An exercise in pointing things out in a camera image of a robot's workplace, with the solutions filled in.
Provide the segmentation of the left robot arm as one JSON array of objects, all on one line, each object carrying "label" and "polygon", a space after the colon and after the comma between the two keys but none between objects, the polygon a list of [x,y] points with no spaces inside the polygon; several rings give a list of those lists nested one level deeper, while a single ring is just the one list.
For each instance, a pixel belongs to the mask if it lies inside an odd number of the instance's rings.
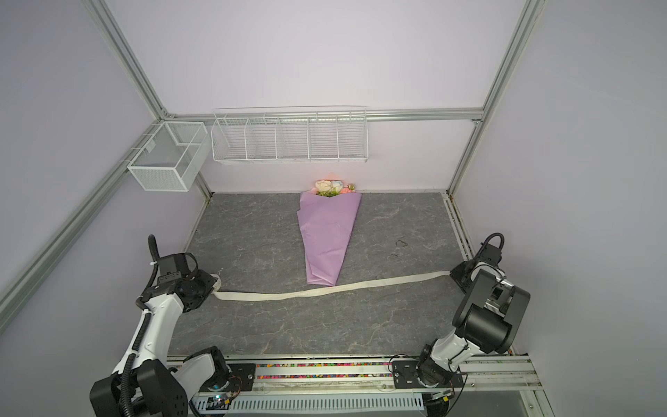
[{"label": "left robot arm", "polygon": [[154,236],[148,245],[151,276],[135,301],[141,319],[110,376],[90,389],[97,416],[185,416],[200,389],[225,389],[233,377],[218,347],[191,354],[180,368],[168,367],[179,318],[201,307],[221,280],[200,269],[191,253],[161,255]]}]

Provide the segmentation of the cream rose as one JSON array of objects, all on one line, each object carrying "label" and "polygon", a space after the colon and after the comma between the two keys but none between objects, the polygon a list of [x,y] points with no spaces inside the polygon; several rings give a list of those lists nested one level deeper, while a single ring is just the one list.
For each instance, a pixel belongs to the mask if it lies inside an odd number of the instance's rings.
[{"label": "cream rose", "polygon": [[320,180],[314,184],[315,191],[318,195],[330,194],[334,189],[334,185],[330,180]]}]

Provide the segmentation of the pink spray rose stem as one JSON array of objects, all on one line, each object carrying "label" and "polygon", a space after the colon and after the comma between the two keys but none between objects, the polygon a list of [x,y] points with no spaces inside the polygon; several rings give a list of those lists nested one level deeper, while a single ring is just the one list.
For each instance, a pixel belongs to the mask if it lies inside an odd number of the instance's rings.
[{"label": "pink spray rose stem", "polygon": [[350,194],[350,193],[355,193],[355,192],[356,192],[356,188],[355,188],[354,184],[351,184],[351,183],[345,185],[340,191],[341,194]]}]

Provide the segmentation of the pink purple wrapping paper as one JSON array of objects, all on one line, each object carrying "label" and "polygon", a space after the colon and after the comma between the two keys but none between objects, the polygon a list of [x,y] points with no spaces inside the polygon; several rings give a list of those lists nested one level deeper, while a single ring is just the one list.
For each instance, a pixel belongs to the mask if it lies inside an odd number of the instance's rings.
[{"label": "pink purple wrapping paper", "polygon": [[[344,186],[350,183],[335,174],[320,180],[342,181]],[[318,195],[314,186],[300,194],[297,219],[304,246],[307,283],[326,287],[337,283],[361,198],[362,194],[357,191]]]}]

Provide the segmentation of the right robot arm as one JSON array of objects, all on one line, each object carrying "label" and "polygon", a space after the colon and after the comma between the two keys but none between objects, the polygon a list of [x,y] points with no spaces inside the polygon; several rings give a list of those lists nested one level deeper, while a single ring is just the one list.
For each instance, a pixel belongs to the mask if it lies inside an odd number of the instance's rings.
[{"label": "right robot arm", "polygon": [[416,361],[392,358],[388,370],[394,387],[445,387],[470,358],[509,351],[531,295],[510,283],[500,268],[504,246],[503,234],[490,234],[472,259],[453,269],[452,279],[465,293],[453,316],[453,331],[425,345]]}]

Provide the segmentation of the cream printed ribbon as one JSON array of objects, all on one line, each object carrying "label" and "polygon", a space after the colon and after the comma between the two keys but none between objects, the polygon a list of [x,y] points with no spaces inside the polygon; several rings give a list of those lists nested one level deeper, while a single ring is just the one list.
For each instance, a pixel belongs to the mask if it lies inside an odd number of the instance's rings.
[{"label": "cream printed ribbon", "polygon": [[398,276],[393,278],[371,280],[371,281],[360,281],[359,283],[351,283],[333,287],[313,288],[303,291],[279,293],[279,294],[217,291],[213,292],[212,295],[220,301],[279,302],[297,298],[315,298],[315,297],[334,295],[338,293],[345,293],[362,289],[385,288],[397,285],[422,283],[423,281],[430,281],[436,278],[450,276],[450,274],[451,274],[450,271],[437,271],[426,274],[419,274],[412,276]]}]

